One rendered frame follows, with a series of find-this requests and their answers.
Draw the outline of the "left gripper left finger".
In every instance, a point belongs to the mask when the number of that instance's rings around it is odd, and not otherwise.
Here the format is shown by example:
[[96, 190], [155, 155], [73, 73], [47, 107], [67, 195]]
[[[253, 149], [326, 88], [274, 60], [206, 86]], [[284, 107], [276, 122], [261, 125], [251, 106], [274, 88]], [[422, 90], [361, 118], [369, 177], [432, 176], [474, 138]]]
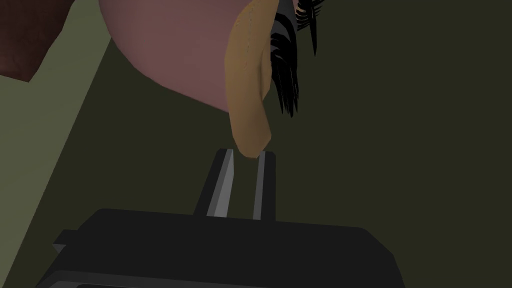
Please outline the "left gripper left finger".
[[234, 151], [221, 148], [215, 153], [193, 215], [226, 218], [233, 180]]

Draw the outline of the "tan elongated bread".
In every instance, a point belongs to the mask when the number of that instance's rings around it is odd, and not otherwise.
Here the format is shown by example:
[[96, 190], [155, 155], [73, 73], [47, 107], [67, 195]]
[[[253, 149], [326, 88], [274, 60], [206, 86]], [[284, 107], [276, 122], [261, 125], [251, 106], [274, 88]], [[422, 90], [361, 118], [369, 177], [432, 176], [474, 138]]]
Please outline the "tan elongated bread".
[[225, 92], [232, 136], [251, 159], [271, 139], [263, 100], [272, 83], [271, 30], [279, 0], [250, 0], [231, 29], [224, 58]]

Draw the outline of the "dark brown block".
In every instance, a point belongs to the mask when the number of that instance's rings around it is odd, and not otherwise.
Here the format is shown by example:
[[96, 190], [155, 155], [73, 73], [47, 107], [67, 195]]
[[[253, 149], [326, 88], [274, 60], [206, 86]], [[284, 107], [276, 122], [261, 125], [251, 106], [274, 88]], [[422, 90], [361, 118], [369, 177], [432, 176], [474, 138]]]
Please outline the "dark brown block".
[[0, 0], [0, 76], [29, 82], [75, 0]]

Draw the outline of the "black bristly object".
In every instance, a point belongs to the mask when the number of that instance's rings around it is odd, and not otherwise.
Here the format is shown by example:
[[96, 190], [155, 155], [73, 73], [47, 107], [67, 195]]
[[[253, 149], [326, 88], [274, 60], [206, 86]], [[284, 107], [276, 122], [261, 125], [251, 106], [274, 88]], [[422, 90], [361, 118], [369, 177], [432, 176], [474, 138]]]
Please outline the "black bristly object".
[[317, 53], [317, 17], [325, 0], [279, 0], [270, 33], [271, 78], [281, 112], [298, 111], [297, 32], [309, 28], [313, 54]]

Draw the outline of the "pink round bowl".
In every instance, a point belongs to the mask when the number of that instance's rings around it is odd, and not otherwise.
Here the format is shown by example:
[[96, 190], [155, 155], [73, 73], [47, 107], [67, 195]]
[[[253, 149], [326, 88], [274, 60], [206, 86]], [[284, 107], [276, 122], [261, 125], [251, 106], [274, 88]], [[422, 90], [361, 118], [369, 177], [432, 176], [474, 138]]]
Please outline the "pink round bowl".
[[250, 1], [98, 0], [112, 40], [134, 68], [222, 111], [229, 36]]

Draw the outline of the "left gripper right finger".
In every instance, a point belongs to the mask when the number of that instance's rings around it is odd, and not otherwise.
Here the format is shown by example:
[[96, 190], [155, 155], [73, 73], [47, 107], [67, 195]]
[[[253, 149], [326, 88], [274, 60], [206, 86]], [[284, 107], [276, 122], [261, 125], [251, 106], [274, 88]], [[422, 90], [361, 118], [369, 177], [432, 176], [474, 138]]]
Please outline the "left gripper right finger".
[[276, 155], [262, 151], [258, 157], [253, 220], [276, 220]]

